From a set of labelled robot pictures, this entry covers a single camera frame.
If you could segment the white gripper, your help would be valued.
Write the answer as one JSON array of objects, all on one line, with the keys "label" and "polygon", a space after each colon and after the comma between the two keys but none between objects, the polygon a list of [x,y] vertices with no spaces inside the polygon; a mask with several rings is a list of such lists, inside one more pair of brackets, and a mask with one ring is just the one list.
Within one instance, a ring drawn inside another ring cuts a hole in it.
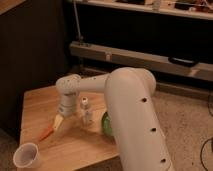
[{"label": "white gripper", "polygon": [[61,123],[64,120],[64,117],[72,115],[77,110],[77,98],[76,93],[62,95],[59,103],[58,111],[60,114],[57,114],[54,119],[53,130],[57,131]]}]

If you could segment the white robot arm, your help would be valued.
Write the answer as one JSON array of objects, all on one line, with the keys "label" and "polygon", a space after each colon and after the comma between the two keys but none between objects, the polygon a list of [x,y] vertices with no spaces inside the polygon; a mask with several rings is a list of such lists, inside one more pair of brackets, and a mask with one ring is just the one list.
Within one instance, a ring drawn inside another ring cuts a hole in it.
[{"label": "white robot arm", "polygon": [[64,117],[76,111],[79,93],[104,95],[124,171],[175,171],[152,103],[156,80],[150,71],[124,67],[88,78],[73,74],[58,79],[56,88]]}]

